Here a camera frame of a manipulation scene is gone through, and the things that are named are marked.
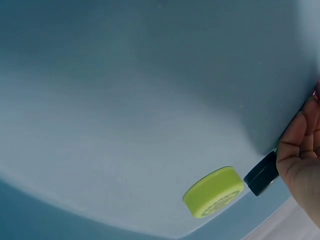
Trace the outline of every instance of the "finger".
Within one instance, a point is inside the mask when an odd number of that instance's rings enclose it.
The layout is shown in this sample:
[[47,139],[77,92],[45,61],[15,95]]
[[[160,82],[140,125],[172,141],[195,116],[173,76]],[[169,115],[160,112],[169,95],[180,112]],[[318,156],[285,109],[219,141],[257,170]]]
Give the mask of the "finger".
[[276,167],[282,179],[290,182],[290,169],[301,159],[299,158],[300,144],[307,129],[307,119],[299,112],[289,124],[280,139],[277,150]]
[[318,82],[318,84],[315,87],[315,95],[318,99],[320,99],[320,82]]
[[[318,97],[318,99],[320,99],[320,83],[318,83],[318,85],[315,88],[315,94]],[[313,132],[313,151],[318,157],[320,157],[320,114],[318,116],[315,130]]]
[[317,99],[314,96],[309,97],[304,104],[302,111],[306,118],[306,129],[303,141],[300,145],[300,157],[302,159],[316,158],[317,155],[314,152],[314,131],[319,117]]
[[318,116],[316,128],[313,132],[313,151],[320,157],[320,114]]

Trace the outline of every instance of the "hand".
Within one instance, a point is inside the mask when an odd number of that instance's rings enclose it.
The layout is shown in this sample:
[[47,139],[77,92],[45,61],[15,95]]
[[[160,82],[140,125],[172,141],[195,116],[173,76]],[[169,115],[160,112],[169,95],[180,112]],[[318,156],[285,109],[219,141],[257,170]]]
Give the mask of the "hand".
[[[316,94],[320,99],[320,85]],[[320,103],[315,96],[284,132],[276,161],[292,196],[320,228]]]

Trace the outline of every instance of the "white painted surface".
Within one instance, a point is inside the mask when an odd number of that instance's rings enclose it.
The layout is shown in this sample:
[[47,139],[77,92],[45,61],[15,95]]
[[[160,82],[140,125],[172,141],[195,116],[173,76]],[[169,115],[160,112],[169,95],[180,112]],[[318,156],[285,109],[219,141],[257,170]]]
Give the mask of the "white painted surface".
[[275,146],[316,54],[297,40],[292,1],[160,3],[3,3],[2,178],[152,235],[215,217],[193,218],[184,193],[223,166],[244,177]]
[[264,223],[242,240],[318,240],[319,228],[290,197]]

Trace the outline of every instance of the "skin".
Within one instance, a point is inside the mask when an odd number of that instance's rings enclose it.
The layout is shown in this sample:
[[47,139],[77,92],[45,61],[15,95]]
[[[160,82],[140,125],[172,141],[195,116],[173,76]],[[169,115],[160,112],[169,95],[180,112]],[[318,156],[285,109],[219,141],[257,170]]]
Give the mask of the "skin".
[[277,169],[293,198],[320,228],[320,85],[278,145]]

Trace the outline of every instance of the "yellow foam pad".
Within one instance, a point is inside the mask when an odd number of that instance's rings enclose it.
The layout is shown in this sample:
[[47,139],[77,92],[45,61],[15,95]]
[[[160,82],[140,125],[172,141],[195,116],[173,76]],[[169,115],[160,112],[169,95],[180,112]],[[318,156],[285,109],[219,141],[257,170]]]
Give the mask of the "yellow foam pad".
[[194,184],[183,201],[196,218],[209,216],[231,203],[245,186],[232,166],[220,168]]

